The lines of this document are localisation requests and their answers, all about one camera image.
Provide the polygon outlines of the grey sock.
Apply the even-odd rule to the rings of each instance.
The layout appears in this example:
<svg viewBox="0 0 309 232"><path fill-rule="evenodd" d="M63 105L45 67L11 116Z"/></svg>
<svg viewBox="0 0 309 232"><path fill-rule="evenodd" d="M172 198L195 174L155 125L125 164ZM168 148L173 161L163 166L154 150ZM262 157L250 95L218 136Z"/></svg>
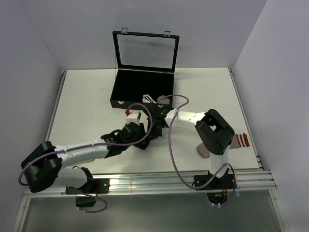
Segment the grey sock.
<svg viewBox="0 0 309 232"><path fill-rule="evenodd" d="M157 104L169 105L170 99L164 95L157 98Z"/></svg>

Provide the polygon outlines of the white sock with dark stripes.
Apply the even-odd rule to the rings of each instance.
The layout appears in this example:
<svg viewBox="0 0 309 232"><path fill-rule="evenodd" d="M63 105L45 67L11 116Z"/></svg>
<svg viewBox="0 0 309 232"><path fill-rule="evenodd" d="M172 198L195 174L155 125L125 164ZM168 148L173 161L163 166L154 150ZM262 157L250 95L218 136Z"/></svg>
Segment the white sock with dark stripes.
<svg viewBox="0 0 309 232"><path fill-rule="evenodd" d="M156 101L149 94L143 95L142 102L143 103L156 103Z"/></svg>

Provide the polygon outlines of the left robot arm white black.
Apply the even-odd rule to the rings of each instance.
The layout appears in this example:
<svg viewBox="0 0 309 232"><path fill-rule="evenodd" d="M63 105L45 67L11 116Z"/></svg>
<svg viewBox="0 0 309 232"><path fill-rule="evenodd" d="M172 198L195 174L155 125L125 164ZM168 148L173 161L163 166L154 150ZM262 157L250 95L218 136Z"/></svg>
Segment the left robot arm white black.
<svg viewBox="0 0 309 232"><path fill-rule="evenodd" d="M90 193L96 181L88 168L71 168L87 160L106 159L120 155L130 146L145 149L150 142L151 122L144 128L142 123L125 124L98 140L79 145L55 146L50 141L41 143L21 163L18 182L29 187L32 193L41 192L52 185L66 186L74 192Z"/></svg>

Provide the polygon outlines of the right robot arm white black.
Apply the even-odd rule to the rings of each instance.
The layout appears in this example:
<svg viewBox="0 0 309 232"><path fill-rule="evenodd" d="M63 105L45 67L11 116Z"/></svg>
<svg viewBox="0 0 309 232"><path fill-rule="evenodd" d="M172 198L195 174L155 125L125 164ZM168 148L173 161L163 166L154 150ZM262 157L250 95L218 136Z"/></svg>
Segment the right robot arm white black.
<svg viewBox="0 0 309 232"><path fill-rule="evenodd" d="M148 108L147 130L150 134L146 137L146 141L142 142L142 148L145 149L151 140L157 139L162 135L162 129L168 129L168 146L172 165L180 180L191 189L202 189L207 185L213 188L220 188L226 181L228 171L232 170L232 166L228 163L228 152L235 135L232 127L225 119L214 109L207 112L192 113L181 111L180 108L171 106L159 107L152 103ZM204 147L210 152L211 167L208 171L208 181L200 187L194 187L188 184L179 173L173 156L171 146L171 129L172 127L196 131L202 141Z"/></svg>

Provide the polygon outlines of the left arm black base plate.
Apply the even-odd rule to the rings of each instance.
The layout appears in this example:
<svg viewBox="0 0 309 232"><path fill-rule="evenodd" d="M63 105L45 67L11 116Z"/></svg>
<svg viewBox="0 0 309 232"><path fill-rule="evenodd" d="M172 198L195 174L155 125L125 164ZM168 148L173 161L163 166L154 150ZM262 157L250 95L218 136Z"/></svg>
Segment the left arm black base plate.
<svg viewBox="0 0 309 232"><path fill-rule="evenodd" d="M66 187L65 194L106 194L109 192L110 180L108 178L93 179L82 184Z"/></svg>

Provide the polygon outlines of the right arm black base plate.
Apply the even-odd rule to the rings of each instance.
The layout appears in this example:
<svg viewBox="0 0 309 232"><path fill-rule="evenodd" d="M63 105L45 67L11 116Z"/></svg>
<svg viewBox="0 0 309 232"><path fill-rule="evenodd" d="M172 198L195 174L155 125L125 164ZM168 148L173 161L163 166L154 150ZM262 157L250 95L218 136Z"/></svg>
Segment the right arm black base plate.
<svg viewBox="0 0 309 232"><path fill-rule="evenodd" d="M211 174L195 175L193 186L200 187L206 184L211 177ZM205 186L201 190L233 190L234 188L237 188L236 181L234 180L234 175L226 174L221 178L215 177L207 186Z"/></svg>

